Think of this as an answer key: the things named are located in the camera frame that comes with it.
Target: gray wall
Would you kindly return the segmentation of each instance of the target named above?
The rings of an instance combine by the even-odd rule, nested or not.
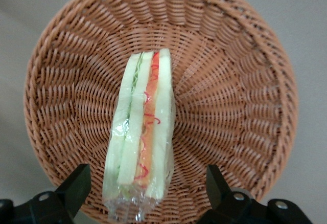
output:
[[[0,198],[21,204],[53,187],[26,133],[22,95],[27,62],[54,14],[69,0],[0,0]],[[285,47],[299,90],[299,126],[282,177],[262,201],[286,198],[314,223],[327,212],[327,0],[247,0]],[[77,223],[93,223],[83,214]]]

